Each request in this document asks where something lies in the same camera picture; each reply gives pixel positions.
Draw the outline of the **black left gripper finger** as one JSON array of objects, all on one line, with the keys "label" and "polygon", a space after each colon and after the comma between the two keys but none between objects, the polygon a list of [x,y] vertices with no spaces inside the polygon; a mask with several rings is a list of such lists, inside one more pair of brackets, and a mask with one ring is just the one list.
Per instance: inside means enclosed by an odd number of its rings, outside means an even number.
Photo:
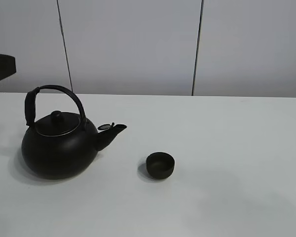
[{"label": "black left gripper finger", "polygon": [[15,57],[0,54],[0,81],[16,73]]}]

